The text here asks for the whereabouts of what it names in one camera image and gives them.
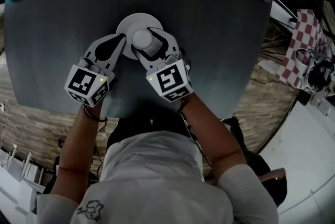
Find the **checkered cloth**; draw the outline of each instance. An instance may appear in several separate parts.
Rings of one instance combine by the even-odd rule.
[[[299,73],[295,64],[295,55],[298,49],[312,51],[314,56],[329,56],[330,50],[327,38],[323,33],[320,22],[316,19],[313,10],[299,9],[298,22],[293,31],[292,40],[286,52],[285,59],[276,73],[276,78],[298,89],[305,88],[305,75]],[[298,52],[298,59],[309,66],[310,54]]]

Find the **dark gray table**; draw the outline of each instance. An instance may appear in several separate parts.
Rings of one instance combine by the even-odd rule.
[[[79,104],[63,89],[70,67],[94,40],[115,33],[123,18],[143,12],[184,47],[195,92],[218,117],[229,117],[255,65],[270,10],[261,0],[16,0],[6,4],[5,44],[17,101],[77,112]],[[123,56],[116,74],[109,116],[127,117],[147,102],[169,105],[138,61]],[[143,115],[154,113],[150,108]]]

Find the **white saucer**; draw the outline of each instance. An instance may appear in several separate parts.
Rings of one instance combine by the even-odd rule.
[[[145,13],[132,14],[121,21],[116,33],[124,33],[127,36],[127,42],[123,51],[126,57],[137,60],[137,57],[131,50],[132,36],[137,30],[148,27],[163,29],[162,24],[155,17]]]

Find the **floor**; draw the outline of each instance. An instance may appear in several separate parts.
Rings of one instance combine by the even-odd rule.
[[[277,36],[277,33],[269,25],[264,43]],[[259,60],[283,58],[285,48],[288,46],[287,37],[276,37],[276,40],[284,40],[271,45],[280,45],[280,48],[272,48],[278,54],[270,54],[272,57],[260,55]],[[257,151],[278,126],[283,116],[289,109],[297,95],[297,91],[278,82],[267,83],[274,79],[257,64],[251,78],[236,109],[236,116],[240,119],[241,128],[245,136],[245,142],[252,151]],[[75,115],[56,114],[49,111],[19,106],[16,102],[12,83],[8,74],[7,65],[0,56],[0,100],[9,108],[10,116],[0,114],[0,137],[3,147],[13,150],[13,144],[17,145],[17,155],[23,159],[32,152],[32,159],[47,169],[52,169],[53,161],[60,154],[58,140],[65,140],[66,134],[72,125]],[[105,146],[108,135],[116,127],[118,119],[111,118],[106,128],[97,136],[97,147],[100,157],[105,155]],[[94,156],[92,171],[95,172],[100,165],[97,154]],[[209,170],[204,166],[204,174]]]

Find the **white t-shirt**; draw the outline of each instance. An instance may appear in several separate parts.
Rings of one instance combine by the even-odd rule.
[[[167,131],[113,144],[100,182],[79,206],[39,195],[37,216],[40,224],[278,223],[275,203],[250,167],[234,166],[218,187],[208,185],[192,139]]]

